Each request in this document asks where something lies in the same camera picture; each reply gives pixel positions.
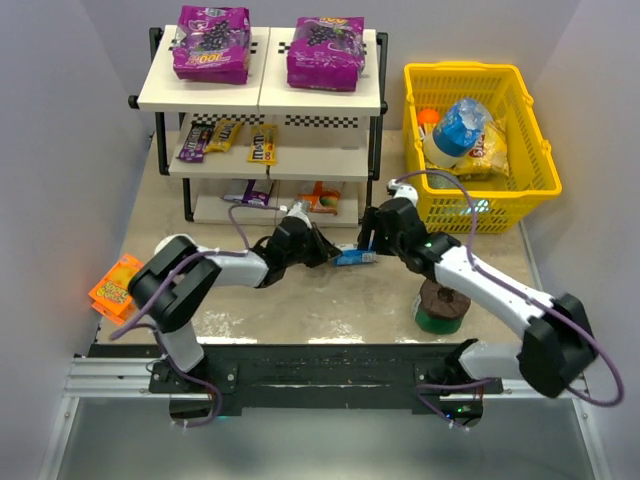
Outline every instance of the gray wall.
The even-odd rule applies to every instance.
[[[81,1],[127,92],[139,93],[149,66],[147,29],[175,24],[184,1]],[[525,81],[533,84],[579,0],[324,0],[320,3],[242,0],[222,3],[248,7],[251,22],[257,26],[295,26],[296,19],[302,16],[363,15],[367,27],[388,32],[390,109],[386,127],[400,128],[404,65],[441,60],[514,63],[522,69]],[[144,116],[151,130],[152,117]]]
[[[0,32],[0,478],[31,480],[147,140],[77,0],[11,0]]]
[[[565,188],[527,227],[543,284],[584,300],[626,380],[621,407],[590,415],[616,480],[640,471],[638,15],[635,0],[583,0],[533,89]],[[602,362],[587,379],[594,396],[611,398]]]

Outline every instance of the purple candy bag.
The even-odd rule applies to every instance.
[[[364,69],[363,17],[302,17],[287,54],[292,87],[353,92]]]
[[[182,7],[173,49],[178,78],[243,85],[249,75],[251,25],[246,8]]]

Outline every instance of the shelf unit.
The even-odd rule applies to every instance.
[[[229,223],[228,203],[220,199],[229,181],[275,181],[273,205],[290,205],[304,180],[345,182],[339,215],[312,214],[320,226],[357,226],[358,184],[367,183],[365,205],[371,205],[372,182],[380,177],[386,77],[386,33],[365,30],[365,69],[355,92],[294,89],[286,82],[286,53],[294,28],[252,27],[251,63],[246,85],[223,85],[179,80],[173,72],[175,25],[151,28],[151,67],[138,96],[129,105],[152,111],[156,121],[158,169],[161,175],[182,179],[184,216],[198,223]],[[167,154],[165,113],[178,113],[181,130]],[[227,153],[205,155],[203,163],[176,159],[194,120],[215,122],[242,119],[245,126]],[[246,161],[251,125],[278,125],[277,165]],[[192,198],[191,180],[206,179]],[[275,224],[273,211],[238,209],[241,223]]]

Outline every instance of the yellow plastic basket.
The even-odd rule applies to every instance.
[[[412,63],[404,69],[406,102],[402,134],[407,171],[425,168],[416,113],[433,108],[444,115],[463,97],[482,102],[495,118],[506,117],[511,176],[465,182],[478,212],[478,232],[501,233],[545,200],[562,192],[551,157],[533,114],[533,98],[512,65],[476,62]],[[413,177],[418,211],[431,231],[468,233],[471,211],[458,190],[433,189],[426,175]]]

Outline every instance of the orange cap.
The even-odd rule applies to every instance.
[[[424,125],[425,123],[438,123],[440,121],[440,114],[433,108],[425,108],[418,113],[418,125]]]

